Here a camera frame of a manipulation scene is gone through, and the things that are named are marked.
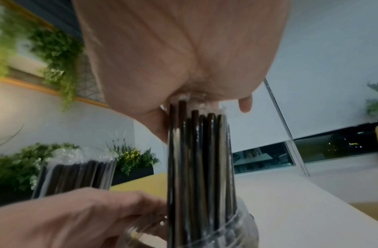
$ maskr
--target glass pane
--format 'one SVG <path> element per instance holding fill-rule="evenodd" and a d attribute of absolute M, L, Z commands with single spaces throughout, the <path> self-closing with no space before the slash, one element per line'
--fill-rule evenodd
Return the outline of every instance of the glass pane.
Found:
<path fill-rule="evenodd" d="M 378 122 L 296 139 L 305 163 L 378 152 L 375 128 Z"/>
<path fill-rule="evenodd" d="M 292 165 L 284 143 L 235 152 L 233 158 L 236 174 Z"/>

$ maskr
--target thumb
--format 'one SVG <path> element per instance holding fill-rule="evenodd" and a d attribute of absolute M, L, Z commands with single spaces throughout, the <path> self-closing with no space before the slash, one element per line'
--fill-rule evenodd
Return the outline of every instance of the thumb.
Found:
<path fill-rule="evenodd" d="M 251 107 L 253 105 L 253 97 L 252 97 L 252 95 L 250 95 L 248 97 L 241 98 L 241 99 L 238 100 L 238 103 L 239 103 L 239 109 L 243 113 L 248 113 L 248 112 L 250 112 Z"/>
<path fill-rule="evenodd" d="M 143 114 L 136 114 L 132 118 L 146 126 L 161 141 L 167 143 L 168 114 L 161 107 Z"/>

